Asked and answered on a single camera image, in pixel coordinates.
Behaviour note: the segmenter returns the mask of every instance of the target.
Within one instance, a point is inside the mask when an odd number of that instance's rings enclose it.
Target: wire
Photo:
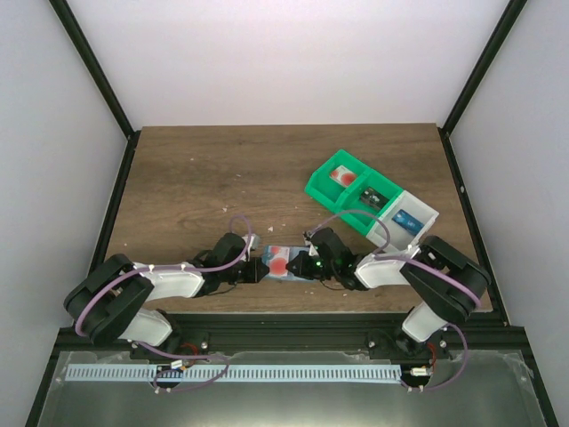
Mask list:
[[[448,276],[446,276],[444,273],[440,272],[439,270],[435,270],[432,267],[429,267],[428,265],[423,264],[422,262],[418,262],[414,259],[408,258],[406,256],[401,256],[401,255],[382,255],[382,256],[376,256],[375,259],[380,260],[380,261],[403,261],[403,262],[411,264],[415,267],[418,267],[422,270],[425,270],[428,273],[435,276],[436,278],[440,278],[441,280],[444,280],[449,285],[456,287],[459,291],[462,291],[464,294],[466,294],[474,302],[474,304],[477,306],[477,308],[480,308],[480,306],[482,305],[480,298],[478,298],[470,289],[465,287],[461,282],[454,280],[453,278],[449,278]]]
[[[84,322],[85,318],[87,317],[87,315],[89,314],[89,312],[92,310],[92,308],[95,306],[95,304],[97,302],[99,302],[100,299],[108,291],[110,291],[111,289],[113,289],[114,287],[116,287],[118,284],[125,281],[126,279],[131,278],[132,276],[136,276],[137,274],[141,274],[141,273],[147,273],[149,271],[172,271],[172,270],[197,271],[197,272],[201,272],[201,273],[210,273],[210,272],[215,272],[215,271],[222,271],[222,270],[228,269],[229,267],[233,267],[235,264],[237,264],[239,261],[241,261],[241,258],[243,258],[243,256],[247,253],[247,249],[248,249],[249,244],[251,243],[251,239],[252,239],[251,223],[249,222],[249,220],[247,220],[247,218],[245,218],[244,215],[235,215],[234,217],[232,217],[231,220],[229,221],[229,229],[231,230],[231,225],[233,224],[233,221],[236,219],[243,220],[245,222],[245,224],[247,225],[247,241],[245,243],[243,250],[236,257],[235,260],[228,262],[225,265],[221,265],[220,267],[196,268],[196,267],[187,267],[186,264],[182,263],[182,264],[173,264],[173,265],[157,265],[157,266],[153,266],[153,267],[148,266],[148,267],[143,267],[140,269],[128,271],[125,274],[116,278],[115,280],[112,280],[106,286],[104,286],[87,303],[87,305],[85,305],[85,308],[83,309],[83,311],[81,312],[81,314],[77,318],[77,322],[75,323],[75,332],[77,333],[77,335],[87,336],[87,334],[85,334],[83,332],[82,326],[83,326],[83,322]]]
[[[335,220],[336,218],[340,218],[342,215],[345,215],[345,214],[362,214],[362,215],[368,216],[370,218],[373,218],[378,224],[381,225],[381,227],[385,231],[385,243],[383,245],[381,245],[380,247],[378,247],[377,249],[375,249],[373,251],[373,254],[378,254],[379,252],[383,251],[385,248],[387,248],[389,246],[389,243],[391,242],[391,234],[389,233],[388,227],[385,225],[385,223],[383,221],[381,221],[373,213],[369,213],[369,212],[364,211],[362,209],[346,209],[345,211],[339,211],[338,213],[332,215],[331,217],[324,220],[323,222],[320,222],[314,229],[309,231],[309,233],[308,233],[309,236],[312,236],[314,233],[316,233],[318,230],[320,230],[322,227],[324,227],[328,222]]]
[[[180,347],[181,347],[182,349],[186,349],[186,348],[191,349],[192,352],[194,353],[194,355],[197,355],[197,354],[199,353],[199,350],[197,349],[197,347],[196,347],[194,344],[192,344],[191,342],[185,342],[185,343],[183,343]],[[190,362],[191,362],[191,363],[190,363],[190,365],[189,365],[188,367],[192,367],[192,366],[194,366],[195,363],[196,363],[195,360],[190,360]],[[195,390],[195,389],[199,389],[199,388],[205,387],[206,385],[210,385],[211,383],[213,383],[213,382],[219,380],[223,375],[225,375],[225,374],[227,373],[227,371],[228,371],[228,365],[226,365],[225,372],[221,372],[219,375],[214,376],[213,378],[209,379],[208,381],[206,381],[206,382],[204,382],[204,383],[199,383],[199,384],[196,385],[196,386],[187,387],[187,388],[184,388],[184,389],[173,389],[173,388],[170,388],[170,387],[160,387],[160,386],[158,385],[158,379],[159,379],[161,376],[166,375],[167,373],[170,373],[170,372],[179,373],[179,371],[176,370],[176,369],[165,369],[164,371],[156,372],[156,376],[154,377],[154,380],[153,380],[153,382],[152,382],[152,385],[154,385],[154,388],[157,389],[157,390],[162,389],[162,390],[167,390],[168,392],[172,392],[172,391],[174,391],[174,392],[190,391],[190,390]]]
[[[152,351],[153,353],[157,354],[158,356],[162,356],[163,358],[179,359],[179,360],[209,360],[209,361],[220,360],[225,363],[225,367],[223,368],[223,370],[214,377],[210,378],[209,380],[203,381],[192,387],[187,387],[181,390],[172,390],[172,391],[190,391],[190,390],[201,389],[203,387],[215,383],[217,380],[219,380],[223,375],[225,375],[229,371],[229,359],[220,354],[193,355],[193,356],[190,356],[188,354],[172,354],[172,353],[167,353],[166,351],[159,350],[156,347],[152,347],[151,345],[146,344],[145,342],[138,342],[138,344],[140,347],[143,347],[148,351]],[[158,387],[158,384],[156,382],[158,381],[160,376],[165,375],[167,372],[178,372],[178,371],[176,371],[175,369],[166,369],[165,371],[162,371],[159,374],[157,374],[154,377],[154,381],[152,382],[152,385],[154,385],[155,388],[160,389],[160,387]]]
[[[331,291],[343,291],[343,290],[345,290],[345,288],[343,288],[343,287],[341,287],[341,288],[330,287],[326,283],[324,283],[323,280],[320,280],[320,283],[322,284],[323,287],[325,287],[326,289],[330,289]]]
[[[427,342],[427,347],[429,347],[430,354],[432,355],[432,361],[430,362],[430,368],[432,369],[432,373],[435,373],[435,363],[437,363],[437,351],[435,350],[435,346]]]
[[[223,375],[225,375],[228,372],[228,369],[229,369],[229,365],[226,365],[225,368],[219,374],[213,376],[212,378],[210,378],[207,381],[203,381],[203,382],[196,384],[196,385],[193,385],[191,387],[185,387],[183,389],[175,388],[175,389],[167,389],[167,390],[170,390],[169,392],[172,392],[172,393],[179,393],[181,391],[192,391],[192,390],[197,390],[197,389],[203,389],[204,387],[207,387],[208,385],[212,385],[217,380],[219,380]],[[166,375],[167,373],[170,373],[170,372],[179,373],[179,371],[177,371],[176,369],[165,369],[164,371],[158,372],[156,374],[156,376],[154,377],[154,381],[152,382],[152,385],[154,386],[155,389],[157,389],[158,391],[160,389],[162,389],[162,390],[164,389],[163,387],[160,387],[158,385],[158,383],[157,383],[158,379],[161,376]]]
[[[456,333],[459,335],[459,337],[461,338],[461,341],[462,341],[462,348],[464,350],[462,352],[461,367],[459,367],[459,370],[456,371],[456,374],[454,374],[451,378],[446,380],[444,383],[433,385],[432,387],[425,387],[424,389],[422,389],[422,391],[436,391],[436,390],[440,390],[440,389],[446,387],[447,385],[454,383],[462,375],[462,373],[464,372],[464,369],[466,368],[467,363],[469,362],[469,346],[466,342],[466,336],[464,336],[464,333],[461,331],[461,329],[458,326],[453,325],[452,323],[449,323],[448,326],[450,326],[452,329],[454,329],[456,331]],[[407,385],[403,380],[401,380],[401,385],[403,385],[406,389],[411,390],[411,391],[412,390],[421,390],[418,387],[411,387],[411,386]]]
[[[218,292],[214,292],[213,294],[207,294],[204,296],[215,296],[215,295],[223,295],[223,294],[227,294],[229,292],[231,292],[232,290],[234,290],[237,287],[237,284],[231,285],[230,289],[226,289],[225,291],[218,291]]]

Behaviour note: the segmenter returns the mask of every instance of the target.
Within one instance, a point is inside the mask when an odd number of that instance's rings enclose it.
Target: wooden surface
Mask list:
[[[437,209],[440,215],[429,234],[476,259],[437,129],[423,124],[144,128],[108,256],[124,253],[137,262],[181,262],[212,248],[233,214],[249,218],[263,245],[302,245],[302,232],[330,215],[304,186],[338,149]],[[332,227],[352,251],[373,249],[346,223],[336,221]],[[244,232],[244,225],[237,230]],[[419,300],[409,286],[334,292],[318,283],[263,280],[240,284],[224,295],[153,302],[152,308],[407,311]],[[490,308],[487,297],[485,307]]]

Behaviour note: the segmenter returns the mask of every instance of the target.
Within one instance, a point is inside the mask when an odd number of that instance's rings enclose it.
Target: green tray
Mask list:
[[[330,177],[330,173],[340,165],[347,167],[357,175],[357,178],[347,188],[342,187]],[[380,211],[359,200],[362,192],[369,187],[389,199]],[[361,209],[375,216],[381,216],[403,193],[401,187],[343,149],[330,157],[312,174],[304,190],[335,214],[346,209]],[[342,215],[341,219],[364,236],[367,236],[374,225],[372,218],[358,213],[347,213]]]

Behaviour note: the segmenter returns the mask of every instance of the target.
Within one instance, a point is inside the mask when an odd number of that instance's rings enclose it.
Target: slotted cable tray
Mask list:
[[[223,365],[194,365],[183,372],[160,376],[160,382],[199,383],[223,370]],[[70,364],[65,381],[148,382],[158,365]],[[399,365],[231,365],[218,383],[399,383]]]

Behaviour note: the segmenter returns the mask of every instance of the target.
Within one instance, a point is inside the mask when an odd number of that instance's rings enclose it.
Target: black frame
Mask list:
[[[108,210],[100,231],[90,271],[100,265],[106,256],[108,242],[115,224],[118,207],[124,192],[140,131],[134,131],[124,113],[115,93],[107,80],[94,52],[81,30],[67,0],[50,0],[53,10],[68,32],[78,53],[99,87],[118,125],[127,140],[123,161],[120,165],[115,187],[108,204]],[[493,310],[475,313],[463,327],[469,347],[475,350],[520,350],[525,363],[533,370],[533,387],[541,404],[541,409],[549,426],[557,426],[557,419],[545,391],[539,369],[525,330],[510,326],[508,315],[497,287],[493,269],[484,241],[477,226],[476,216],[469,201],[468,192],[461,177],[460,168],[453,153],[451,133],[466,110],[476,89],[482,82],[486,71],[501,48],[517,17],[524,8],[526,0],[510,0],[502,14],[476,66],[472,70],[461,95],[442,128],[439,128],[441,143],[453,176],[454,184],[461,201],[470,235],[480,264],[488,270],[492,284],[488,294]],[[207,314],[173,315],[184,334],[207,336],[208,350],[358,350],[365,346],[367,337],[374,331],[393,331],[405,318],[404,313],[360,313],[360,314]],[[459,349],[461,342],[454,332],[446,332],[445,340],[449,349]],[[107,348],[97,350],[129,350],[131,347],[117,342]],[[53,347],[36,400],[29,415],[27,426],[35,426],[39,421],[43,403],[54,372],[58,356],[62,351],[92,350],[91,343],[75,334],[72,328],[62,328]]]

